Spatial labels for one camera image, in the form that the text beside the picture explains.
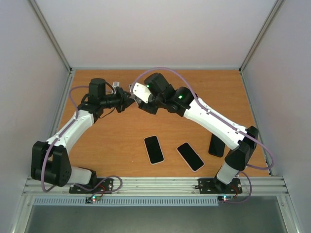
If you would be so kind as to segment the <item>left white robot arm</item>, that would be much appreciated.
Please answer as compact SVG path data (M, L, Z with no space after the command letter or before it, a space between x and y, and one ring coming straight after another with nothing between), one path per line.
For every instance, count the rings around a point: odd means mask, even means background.
M52 188L67 184L80 184L86 193L97 190L98 181L92 178L93 171L70 164L69 153L78 139L96 121L103 117L105 109L123 112L134 103L131 94L121 87L113 87L101 78L92 79L86 86L88 92L80 104L74 104L75 112L71 119L46 141L37 141L32 148L31 177L41 182L44 192L49 192L45 185Z

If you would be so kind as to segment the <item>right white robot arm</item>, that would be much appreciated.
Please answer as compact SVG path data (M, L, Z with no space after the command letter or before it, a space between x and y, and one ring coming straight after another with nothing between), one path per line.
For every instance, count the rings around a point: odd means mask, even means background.
M210 131L210 154L223 154L224 147L228 146L230 151L216 173L212 187L218 193L231 188L232 180L244 171L257 147L259 131L256 127L246 128L221 115L198 97L189 85L174 89L161 73L150 75L143 84L134 83L131 92L140 100L139 108L150 114L154 115L162 108Z

